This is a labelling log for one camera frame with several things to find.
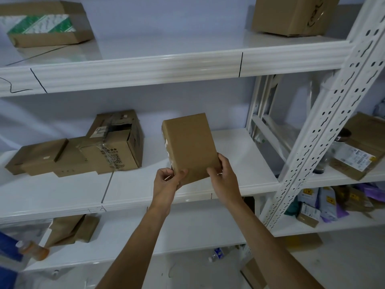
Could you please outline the opened taped cardboard box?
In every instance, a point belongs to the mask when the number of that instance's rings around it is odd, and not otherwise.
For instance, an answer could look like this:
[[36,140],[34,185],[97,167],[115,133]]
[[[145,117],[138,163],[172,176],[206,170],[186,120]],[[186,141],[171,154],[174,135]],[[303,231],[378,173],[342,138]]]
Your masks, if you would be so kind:
[[134,110],[96,115],[79,150],[99,175],[142,166],[144,134]]

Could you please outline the small labelled brown box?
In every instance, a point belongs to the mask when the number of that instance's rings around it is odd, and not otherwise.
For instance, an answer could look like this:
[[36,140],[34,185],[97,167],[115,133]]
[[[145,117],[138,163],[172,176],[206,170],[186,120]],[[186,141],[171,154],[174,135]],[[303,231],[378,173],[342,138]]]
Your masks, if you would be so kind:
[[311,228],[316,228],[320,221],[320,214],[321,211],[319,209],[306,203],[301,203],[300,211],[296,216],[296,219]]

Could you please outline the white metal shelving unit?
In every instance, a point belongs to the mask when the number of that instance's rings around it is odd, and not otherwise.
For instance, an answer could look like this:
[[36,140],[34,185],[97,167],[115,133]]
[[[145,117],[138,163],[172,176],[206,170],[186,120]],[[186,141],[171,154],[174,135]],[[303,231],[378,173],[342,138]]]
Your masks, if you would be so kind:
[[[284,38],[265,34],[244,33],[234,37],[178,37],[157,39],[143,37],[117,40],[110,44],[113,54],[128,54],[124,58],[101,59],[101,44],[87,42],[80,46],[51,47],[31,50],[30,59],[0,67],[0,100],[28,99],[43,96],[52,98],[58,93],[96,91],[168,83],[185,83],[220,79],[239,79],[271,74],[288,74],[334,70],[343,67],[353,50],[352,42],[327,37]],[[95,58],[70,60],[76,50],[95,50]],[[237,171],[245,170],[245,127],[214,131],[219,152],[230,156]],[[176,209],[161,230],[160,244],[155,254],[182,252],[220,245],[243,243],[244,239],[219,202],[205,198],[210,189],[182,189],[177,195]],[[27,271],[105,262],[112,259],[123,246],[123,241],[139,223],[149,197],[116,200],[107,204],[61,206],[64,210],[26,211],[27,214],[3,214],[1,219],[23,221],[17,217],[39,215],[41,218],[62,216],[64,212],[102,213],[102,227],[90,244],[75,243],[54,249],[42,264],[31,263]]]

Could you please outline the white perforated shelf upright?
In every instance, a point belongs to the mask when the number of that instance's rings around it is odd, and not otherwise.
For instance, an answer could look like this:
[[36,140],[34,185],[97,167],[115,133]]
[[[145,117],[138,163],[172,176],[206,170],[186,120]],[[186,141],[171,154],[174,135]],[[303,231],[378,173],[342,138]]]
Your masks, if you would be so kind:
[[263,224],[271,230],[385,67],[385,0],[365,0],[350,30],[353,50],[320,94],[280,172]]

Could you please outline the plain brown cardboard box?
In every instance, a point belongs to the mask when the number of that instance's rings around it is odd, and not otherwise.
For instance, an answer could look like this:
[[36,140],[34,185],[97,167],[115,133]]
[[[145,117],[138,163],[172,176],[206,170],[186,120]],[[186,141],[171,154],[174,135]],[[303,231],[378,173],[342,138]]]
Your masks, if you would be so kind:
[[171,169],[188,170],[181,185],[208,178],[207,168],[222,171],[205,113],[164,120],[161,128]]

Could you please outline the clear plastic water bottle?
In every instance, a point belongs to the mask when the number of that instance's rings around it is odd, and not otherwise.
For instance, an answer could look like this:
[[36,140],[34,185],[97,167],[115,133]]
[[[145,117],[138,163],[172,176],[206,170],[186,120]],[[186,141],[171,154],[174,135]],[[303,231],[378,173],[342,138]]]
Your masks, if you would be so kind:
[[230,247],[215,248],[212,256],[210,256],[208,260],[210,263],[216,262],[218,260],[222,260],[224,257],[226,257],[229,254],[230,251],[231,251]]

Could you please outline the brown box with black scribble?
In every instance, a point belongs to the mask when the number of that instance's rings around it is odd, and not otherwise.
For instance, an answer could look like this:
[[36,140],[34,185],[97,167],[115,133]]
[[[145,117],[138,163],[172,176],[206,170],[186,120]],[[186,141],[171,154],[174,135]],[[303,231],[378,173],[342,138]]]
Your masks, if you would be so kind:
[[340,0],[256,0],[251,30],[286,37],[324,35]]

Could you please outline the person's right forearm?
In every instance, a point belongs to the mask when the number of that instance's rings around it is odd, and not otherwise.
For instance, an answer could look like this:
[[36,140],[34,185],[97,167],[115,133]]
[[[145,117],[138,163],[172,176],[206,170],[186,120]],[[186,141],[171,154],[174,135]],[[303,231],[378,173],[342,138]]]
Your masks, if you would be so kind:
[[223,200],[270,289],[325,289],[277,241],[242,198]]

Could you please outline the brown paper bag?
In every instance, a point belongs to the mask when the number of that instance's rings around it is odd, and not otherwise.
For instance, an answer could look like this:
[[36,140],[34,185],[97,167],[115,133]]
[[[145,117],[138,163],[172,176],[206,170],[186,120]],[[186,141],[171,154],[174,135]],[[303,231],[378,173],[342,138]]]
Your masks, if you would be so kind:
[[54,218],[49,227],[51,233],[44,247],[51,248],[74,244],[75,234],[82,224],[84,217],[85,214]]

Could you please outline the white shelving unit with packets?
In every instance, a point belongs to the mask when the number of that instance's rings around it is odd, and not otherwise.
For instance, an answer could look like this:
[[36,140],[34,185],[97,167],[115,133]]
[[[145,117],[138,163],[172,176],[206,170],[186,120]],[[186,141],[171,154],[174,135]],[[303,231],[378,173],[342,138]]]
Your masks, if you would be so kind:
[[[276,75],[271,74],[257,77],[255,80],[253,97],[257,96],[256,93],[259,92],[259,87],[261,86],[261,91],[266,91],[268,97],[274,96],[276,103],[282,103],[284,107],[287,107],[289,110],[291,110],[292,100],[295,99],[295,94],[297,94],[297,91],[300,91],[300,100],[299,102],[294,101],[293,106],[293,110],[295,110],[296,114],[299,114],[300,118],[298,119],[298,122],[295,121],[294,124],[297,127],[303,127],[307,119],[306,93],[307,83],[311,74],[315,74],[316,76],[320,74],[321,78],[324,78],[327,74],[330,74],[331,77],[332,71],[316,71],[309,73],[302,72]],[[384,88],[376,88],[375,90],[377,90],[377,92],[374,92],[373,86],[383,86],[385,88],[385,74],[382,72],[380,73],[376,81],[370,87],[367,94],[363,97],[360,104],[354,110],[354,113],[351,116],[357,112],[357,109],[365,113],[372,112],[375,104],[377,104],[378,101],[385,97]],[[243,163],[246,164],[246,167],[244,171],[240,171],[241,179],[239,181],[239,185],[241,194],[257,195],[265,193],[276,193],[276,191],[281,187],[281,183],[275,177],[275,174],[272,172],[263,155],[260,153],[259,147],[256,146],[256,144],[253,142],[253,138],[250,138],[252,126],[247,127],[245,131],[247,138],[247,150],[245,158],[243,159]],[[283,144],[284,159],[288,159],[288,156],[298,136],[299,134],[296,134],[293,139],[294,142],[288,143],[288,149],[286,148],[286,145]],[[361,181],[366,182],[382,180],[385,180],[385,163],[383,162],[380,162],[379,165],[374,168],[374,170],[369,172],[366,177],[359,181],[350,179],[341,172],[334,170],[330,166],[327,166],[324,173],[321,175],[317,175],[312,172],[311,176],[306,181],[306,183],[302,185],[301,189],[319,188],[323,186],[333,186],[340,184],[356,184]],[[267,206],[266,214],[270,209],[270,205],[271,204],[268,204]],[[333,230],[354,229],[385,224],[385,210],[373,211],[372,217],[373,218],[369,219],[359,212],[350,212],[349,216],[341,218],[336,222],[324,223],[323,220],[321,220],[316,228],[311,228],[299,222],[294,217],[283,214],[272,228],[272,232],[275,236],[287,236],[313,232],[329,232]]]

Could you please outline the person's right hand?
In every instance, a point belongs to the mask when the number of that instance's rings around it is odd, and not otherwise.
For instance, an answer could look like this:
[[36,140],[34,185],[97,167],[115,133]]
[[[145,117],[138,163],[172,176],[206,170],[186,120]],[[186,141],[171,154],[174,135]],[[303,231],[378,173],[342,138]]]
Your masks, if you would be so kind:
[[222,175],[220,178],[210,178],[211,184],[219,200],[228,210],[232,210],[243,203],[238,180],[228,158],[218,153],[218,159],[222,166]]

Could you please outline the cardboard piece on floor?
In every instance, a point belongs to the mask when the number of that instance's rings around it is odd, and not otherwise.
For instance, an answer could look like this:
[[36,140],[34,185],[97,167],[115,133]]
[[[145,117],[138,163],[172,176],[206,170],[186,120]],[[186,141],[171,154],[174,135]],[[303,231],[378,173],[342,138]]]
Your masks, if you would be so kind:
[[251,289],[267,288],[267,282],[254,258],[241,268],[240,273]]

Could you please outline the small flat brown box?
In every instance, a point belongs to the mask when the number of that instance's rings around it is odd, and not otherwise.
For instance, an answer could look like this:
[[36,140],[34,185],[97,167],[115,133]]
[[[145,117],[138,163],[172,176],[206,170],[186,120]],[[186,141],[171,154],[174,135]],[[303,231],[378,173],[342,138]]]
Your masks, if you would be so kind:
[[93,166],[79,150],[79,145],[84,139],[84,136],[68,139],[67,145],[53,168],[56,176],[61,178],[95,171]]

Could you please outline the pile of mailer packets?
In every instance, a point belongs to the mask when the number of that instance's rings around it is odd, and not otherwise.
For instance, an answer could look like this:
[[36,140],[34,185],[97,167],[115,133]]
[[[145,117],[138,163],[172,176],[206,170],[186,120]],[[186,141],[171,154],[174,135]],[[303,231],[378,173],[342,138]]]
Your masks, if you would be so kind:
[[373,218],[375,210],[385,209],[385,181],[358,183],[319,188],[304,188],[295,196],[285,215],[300,219],[302,208],[310,208],[310,214],[319,214],[324,223],[336,222],[359,212]]

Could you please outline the person's left hand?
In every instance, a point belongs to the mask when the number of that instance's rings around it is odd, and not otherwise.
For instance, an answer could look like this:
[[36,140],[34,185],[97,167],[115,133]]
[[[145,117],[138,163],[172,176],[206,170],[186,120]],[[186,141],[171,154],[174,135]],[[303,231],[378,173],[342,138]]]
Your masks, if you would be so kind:
[[153,185],[153,199],[151,208],[160,209],[169,214],[177,187],[177,174],[170,168],[157,170]]

